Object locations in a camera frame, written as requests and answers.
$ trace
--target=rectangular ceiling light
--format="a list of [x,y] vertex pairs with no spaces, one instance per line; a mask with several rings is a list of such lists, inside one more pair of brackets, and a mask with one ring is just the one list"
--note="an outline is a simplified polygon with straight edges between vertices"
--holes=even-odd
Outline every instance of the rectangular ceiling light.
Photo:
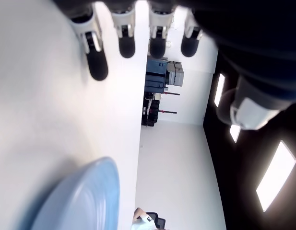
[[217,85],[216,96],[215,96],[215,100],[214,100],[215,105],[217,107],[220,102],[221,94],[223,93],[224,83],[225,83],[225,77],[222,74],[220,74],[219,80],[218,80],[218,85]]
[[281,140],[272,162],[257,188],[257,194],[264,212],[284,185],[295,163],[296,158]]
[[239,126],[231,125],[230,134],[231,134],[231,136],[232,136],[235,143],[237,142],[239,132],[240,132],[240,127]]

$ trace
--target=white wall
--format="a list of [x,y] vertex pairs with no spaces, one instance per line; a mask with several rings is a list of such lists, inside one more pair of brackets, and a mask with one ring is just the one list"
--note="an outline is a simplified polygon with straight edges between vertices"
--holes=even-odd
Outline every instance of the white wall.
[[158,119],[202,125],[212,84],[212,73],[185,69],[183,86],[169,86],[168,92],[180,96],[162,94],[159,108],[177,114],[159,113]]
[[171,42],[171,47],[166,48],[164,55],[170,61],[182,62],[184,70],[183,86],[169,86],[168,90],[181,95],[162,95],[160,102],[160,109],[175,111],[178,114],[159,114],[159,119],[202,125],[212,77],[215,72],[218,48],[211,38],[204,35],[200,39],[197,52],[193,57],[182,55],[181,42],[186,13],[186,8],[177,7],[167,37],[167,41]]
[[202,126],[159,121],[142,127],[136,206],[157,212],[166,229],[226,229]]
[[0,230],[28,229],[49,189],[101,156],[117,163],[118,229],[130,229],[149,34],[147,3],[136,7],[137,49],[124,59],[98,3],[109,75],[97,82],[52,1],[0,0]]

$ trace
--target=blue bowl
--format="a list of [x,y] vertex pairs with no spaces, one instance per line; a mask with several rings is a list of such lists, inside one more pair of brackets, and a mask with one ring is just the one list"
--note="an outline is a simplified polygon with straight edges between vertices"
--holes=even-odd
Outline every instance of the blue bowl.
[[119,194],[113,160],[94,161],[59,183],[32,230],[117,230]]

